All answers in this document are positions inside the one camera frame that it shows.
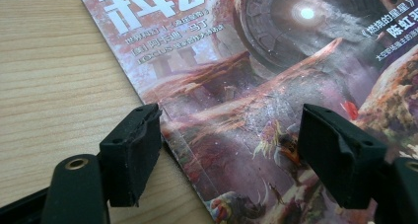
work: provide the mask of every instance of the magazine cover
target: magazine cover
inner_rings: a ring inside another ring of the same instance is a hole
[[[373,221],[299,157],[304,103],[418,158],[418,0],[82,1],[216,223]]]

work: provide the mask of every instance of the creature illustration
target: creature illustration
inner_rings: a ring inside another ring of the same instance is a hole
[[[298,126],[293,124],[283,133],[277,119],[268,121],[261,132],[261,140],[253,152],[252,159],[259,152],[262,152],[265,158],[270,159],[271,152],[274,150],[273,159],[276,165],[285,170],[296,186],[299,186],[301,183],[298,180],[298,171],[305,170],[307,166],[303,165],[298,153],[296,130],[299,130]]]
[[[205,204],[216,223],[246,223],[265,214],[268,190],[265,183],[264,186],[265,197],[260,201],[259,196],[257,203],[253,203],[248,196],[229,191]]]

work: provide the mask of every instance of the glowing light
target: glowing light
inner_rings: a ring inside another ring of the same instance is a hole
[[[312,19],[314,17],[314,10],[311,8],[305,8],[301,10],[301,16],[307,20]]]

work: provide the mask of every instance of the wood grain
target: wood grain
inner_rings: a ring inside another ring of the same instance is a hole
[[[47,187],[55,165],[99,143],[139,98],[80,0],[0,0],[0,206]],[[113,223],[210,223],[166,150],[139,208]]]

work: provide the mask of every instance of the chinese characters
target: chinese characters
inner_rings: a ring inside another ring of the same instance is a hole
[[[107,16],[113,22],[117,31],[122,35],[142,27],[140,18],[156,12],[162,12],[164,16],[175,15],[173,7],[175,3],[171,0],[99,0],[111,3],[104,7]],[[180,11],[187,11],[203,4],[205,0],[178,0]],[[141,10],[133,13],[130,5],[136,5]]]

